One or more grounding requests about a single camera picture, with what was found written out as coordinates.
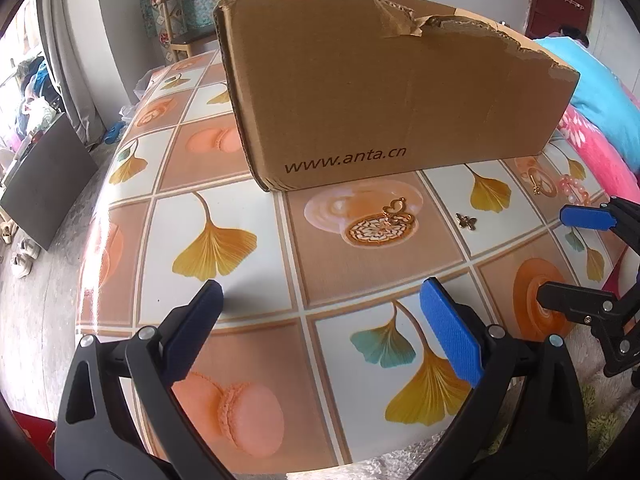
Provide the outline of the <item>light blue blanket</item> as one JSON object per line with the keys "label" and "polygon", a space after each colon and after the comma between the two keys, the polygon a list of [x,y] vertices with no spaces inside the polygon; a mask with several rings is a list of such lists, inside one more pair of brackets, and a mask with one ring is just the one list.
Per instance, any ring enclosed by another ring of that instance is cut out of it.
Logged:
{"label": "light blue blanket", "polygon": [[639,173],[639,107],[632,102],[612,70],[587,47],[584,37],[562,35],[535,39],[579,74],[570,105],[610,142],[628,168]]}

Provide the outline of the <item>patterned ginkgo table mat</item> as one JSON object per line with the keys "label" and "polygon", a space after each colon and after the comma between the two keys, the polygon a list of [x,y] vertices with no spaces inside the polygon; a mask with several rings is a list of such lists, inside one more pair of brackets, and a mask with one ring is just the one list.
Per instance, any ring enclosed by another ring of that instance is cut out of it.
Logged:
{"label": "patterned ginkgo table mat", "polygon": [[[469,388],[421,311],[429,276],[515,337],[564,336],[580,377],[600,382],[598,344],[536,300],[548,281],[603,286],[625,252],[560,222],[574,200],[605,200],[562,136],[534,157],[267,193],[217,51],[142,91],[90,224],[78,330],[131,336],[221,284],[222,315],[175,394],[235,474],[334,471],[446,429]],[[398,197],[412,226],[383,216]]]}

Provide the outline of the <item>gold butterfly knot pendant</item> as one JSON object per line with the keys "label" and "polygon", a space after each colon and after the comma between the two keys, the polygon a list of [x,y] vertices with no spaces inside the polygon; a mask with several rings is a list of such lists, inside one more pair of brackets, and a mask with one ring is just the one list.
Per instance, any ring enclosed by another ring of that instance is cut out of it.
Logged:
{"label": "gold butterfly knot pendant", "polygon": [[394,198],[382,208],[383,216],[390,226],[412,226],[416,217],[407,209],[405,197]]}

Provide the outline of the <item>pink floral blanket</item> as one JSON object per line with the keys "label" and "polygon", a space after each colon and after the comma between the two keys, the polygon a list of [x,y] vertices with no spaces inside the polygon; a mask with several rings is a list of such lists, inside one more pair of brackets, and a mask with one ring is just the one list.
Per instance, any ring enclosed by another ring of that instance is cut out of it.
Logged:
{"label": "pink floral blanket", "polygon": [[569,105],[558,125],[559,133],[576,151],[609,196],[639,203],[639,185],[604,134],[574,106]]}

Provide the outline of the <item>black board on floor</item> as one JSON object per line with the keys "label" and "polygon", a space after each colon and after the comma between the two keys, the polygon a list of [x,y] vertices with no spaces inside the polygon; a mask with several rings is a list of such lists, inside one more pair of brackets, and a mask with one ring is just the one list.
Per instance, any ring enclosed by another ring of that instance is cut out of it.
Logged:
{"label": "black board on floor", "polygon": [[66,115],[58,115],[2,186],[1,210],[47,250],[97,171]]}

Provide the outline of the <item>small gold bee brooch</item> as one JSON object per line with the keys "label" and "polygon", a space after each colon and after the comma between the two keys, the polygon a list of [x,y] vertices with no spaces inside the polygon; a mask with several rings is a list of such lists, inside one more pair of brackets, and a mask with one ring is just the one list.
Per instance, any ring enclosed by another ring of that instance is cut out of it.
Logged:
{"label": "small gold bee brooch", "polygon": [[456,214],[458,226],[462,230],[476,230],[477,218],[467,216],[466,214]]}

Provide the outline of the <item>person in background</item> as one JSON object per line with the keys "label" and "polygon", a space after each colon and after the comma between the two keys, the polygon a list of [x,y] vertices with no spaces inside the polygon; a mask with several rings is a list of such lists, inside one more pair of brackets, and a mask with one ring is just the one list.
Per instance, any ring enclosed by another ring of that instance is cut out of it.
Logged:
{"label": "person in background", "polygon": [[570,37],[573,40],[582,44],[585,48],[589,48],[590,41],[588,36],[579,28],[570,26],[570,25],[562,25],[558,29],[558,33],[564,37]]}

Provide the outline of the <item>wooden chair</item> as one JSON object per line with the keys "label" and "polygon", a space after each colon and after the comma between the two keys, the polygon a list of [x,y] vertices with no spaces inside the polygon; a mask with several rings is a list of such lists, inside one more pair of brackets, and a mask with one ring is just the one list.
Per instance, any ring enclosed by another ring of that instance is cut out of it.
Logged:
{"label": "wooden chair", "polygon": [[190,26],[184,13],[186,0],[150,0],[154,13],[157,39],[167,64],[177,63],[193,55],[198,44],[217,39],[213,24]]}

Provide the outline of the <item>brown cardboard box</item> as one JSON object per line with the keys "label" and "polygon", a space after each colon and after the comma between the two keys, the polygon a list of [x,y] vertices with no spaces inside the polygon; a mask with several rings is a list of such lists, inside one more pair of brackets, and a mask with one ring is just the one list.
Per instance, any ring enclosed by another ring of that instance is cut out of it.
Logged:
{"label": "brown cardboard box", "polygon": [[579,79],[515,30],[428,0],[220,0],[214,19],[266,191],[536,155]]}

